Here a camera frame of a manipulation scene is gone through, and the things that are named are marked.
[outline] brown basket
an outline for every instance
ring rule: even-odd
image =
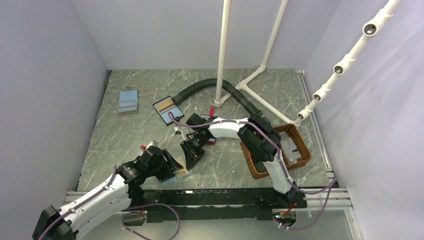
[[[305,142],[303,141],[301,135],[298,132],[298,129],[293,124],[286,124],[274,127],[277,132],[282,133],[285,132],[287,136],[289,136],[294,144],[297,147],[297,150],[299,150],[300,158],[297,159],[296,163],[290,164],[290,162],[287,160],[286,155],[284,154],[284,151],[282,152],[282,159],[284,160],[285,166],[288,170],[297,169],[300,167],[303,167],[306,165],[306,163],[311,159],[311,153],[309,152],[308,148],[305,145]],[[244,158],[246,159],[247,166],[249,167],[250,173],[254,179],[261,179],[264,177],[268,177],[269,174],[267,170],[264,167],[264,164],[260,161],[258,161],[252,154],[249,152],[247,147],[242,143],[241,150],[243,151]]]

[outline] table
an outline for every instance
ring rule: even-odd
[[[236,85],[255,69],[226,69],[224,79]],[[113,165],[134,160],[141,154],[140,145],[151,140],[159,142],[176,158],[183,155],[181,135],[175,135],[173,125],[165,126],[152,104],[166,96],[175,96],[187,86],[208,78],[216,78],[216,69],[144,69],[113,70],[97,116],[78,191],[89,191],[104,181]],[[305,93],[295,69],[266,69],[249,83],[249,87],[275,108],[295,119],[306,105]],[[138,90],[139,113],[118,115],[119,92]],[[284,122],[255,99],[248,99],[262,110],[273,126]],[[215,88],[196,93],[179,107],[183,122],[192,114],[208,114],[215,98]],[[233,98],[215,109],[215,116],[227,119],[249,117]],[[320,150],[314,123],[309,117],[298,128],[312,158],[306,166],[289,171],[300,187],[328,185],[326,161]],[[252,178],[240,148],[240,140],[218,139],[215,146],[205,146],[205,155],[193,168],[195,173],[176,182],[162,184],[155,177],[142,185],[146,190],[222,189],[271,187],[269,177]]]

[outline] robotic arm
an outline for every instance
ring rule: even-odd
[[[263,162],[276,192],[284,201],[290,203],[296,190],[288,181],[292,184],[295,183],[289,175],[286,176],[287,169],[283,169],[286,166],[278,160],[278,151],[281,150],[277,150],[252,127],[252,125],[258,127],[275,145],[281,148],[281,137],[271,127],[270,122],[260,113],[257,113],[240,120],[216,117],[206,120],[197,114],[193,114],[186,123],[190,126],[196,126],[212,121],[215,124],[192,127],[195,132],[190,139],[181,142],[187,169],[193,168],[202,158],[205,153],[203,146],[210,138],[240,139],[250,153]],[[125,210],[129,206],[141,205],[144,202],[144,191],[140,185],[147,178],[154,176],[162,182],[173,177],[174,171],[183,168],[166,149],[160,149],[156,145],[157,142],[151,142],[141,156],[138,156],[134,161],[121,164],[117,171],[102,184],[76,201],[59,209],[55,209],[53,206],[47,207],[38,219],[32,238],[34,240],[81,239],[91,229],[113,214]]]

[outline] gray marble tabletop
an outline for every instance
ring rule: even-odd
[[[255,69],[227,69],[224,79],[237,84]],[[98,113],[91,143],[79,179],[78,191],[89,191],[104,181],[113,165],[134,160],[141,154],[140,145],[156,140],[175,158],[183,155],[181,135],[175,135],[173,125],[166,126],[152,104],[166,96],[175,96],[187,86],[208,78],[216,78],[215,69],[147,69],[113,70]],[[249,87],[290,119],[305,107],[305,97],[294,69],[267,69],[249,83]],[[119,92],[138,90],[139,112],[118,115]],[[284,122],[260,103],[244,93],[274,126]],[[215,99],[215,88],[193,95],[179,107],[185,114],[208,114]],[[215,116],[242,119],[247,111],[233,98],[215,109]],[[300,187],[322,187],[329,181],[326,164],[310,118],[298,128],[312,158],[290,175]],[[146,190],[160,189],[217,189],[271,187],[269,177],[255,180],[249,172],[240,148],[240,140],[218,139],[215,146],[204,147],[205,155],[193,168],[194,174],[178,181],[162,184],[155,177],[142,185]]]

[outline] vacuum hose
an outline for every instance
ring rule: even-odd
[[[196,92],[210,88],[215,87],[217,85],[217,79],[216,78],[209,78],[205,80],[198,81],[190,86],[188,86],[186,89],[180,91],[176,96],[174,96],[172,99],[174,103],[179,106],[182,102],[187,100],[191,95],[195,94]],[[231,96],[239,102],[244,109],[247,110],[247,112],[251,115],[254,115],[259,112],[259,109],[257,109],[253,103],[251,103],[239,90],[237,90],[229,81],[222,80],[222,88],[227,91]]]

